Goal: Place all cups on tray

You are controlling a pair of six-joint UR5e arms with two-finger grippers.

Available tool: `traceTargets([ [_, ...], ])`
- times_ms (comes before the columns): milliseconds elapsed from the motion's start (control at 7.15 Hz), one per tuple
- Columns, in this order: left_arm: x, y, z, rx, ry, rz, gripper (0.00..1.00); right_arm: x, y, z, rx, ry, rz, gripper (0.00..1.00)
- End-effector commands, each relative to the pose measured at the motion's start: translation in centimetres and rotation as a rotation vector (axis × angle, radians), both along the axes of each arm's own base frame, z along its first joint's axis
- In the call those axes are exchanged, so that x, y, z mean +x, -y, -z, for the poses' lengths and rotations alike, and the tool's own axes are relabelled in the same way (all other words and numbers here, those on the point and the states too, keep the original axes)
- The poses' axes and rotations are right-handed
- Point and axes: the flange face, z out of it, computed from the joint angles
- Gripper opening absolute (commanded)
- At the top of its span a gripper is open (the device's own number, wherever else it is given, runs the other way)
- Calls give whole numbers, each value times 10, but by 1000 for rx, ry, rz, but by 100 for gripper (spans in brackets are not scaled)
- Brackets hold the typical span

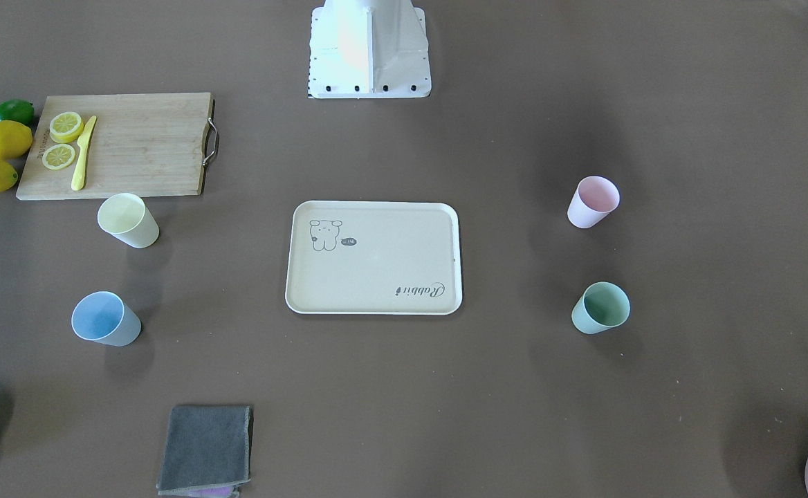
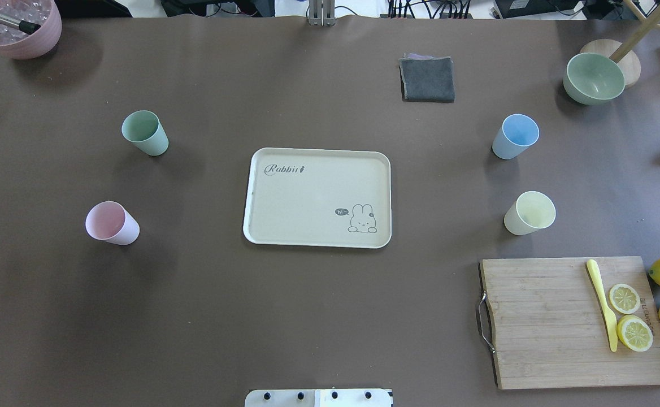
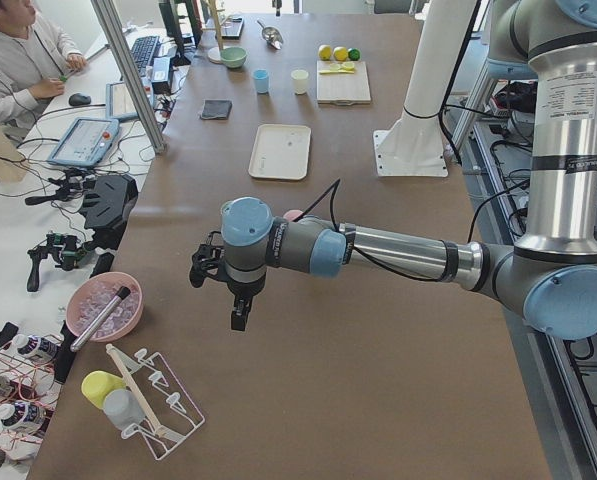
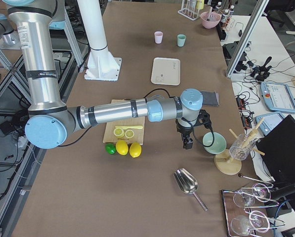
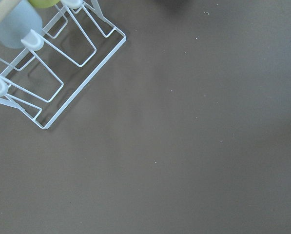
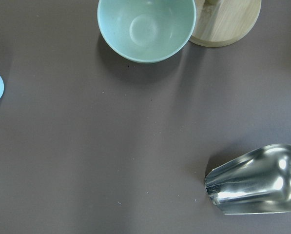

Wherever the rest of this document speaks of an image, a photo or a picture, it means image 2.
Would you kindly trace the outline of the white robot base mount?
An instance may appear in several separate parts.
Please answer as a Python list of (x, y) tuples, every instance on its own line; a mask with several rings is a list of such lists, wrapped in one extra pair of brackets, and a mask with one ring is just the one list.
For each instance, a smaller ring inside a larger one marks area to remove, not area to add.
[(393, 406), (391, 389), (256, 389), (245, 398), (245, 406)]

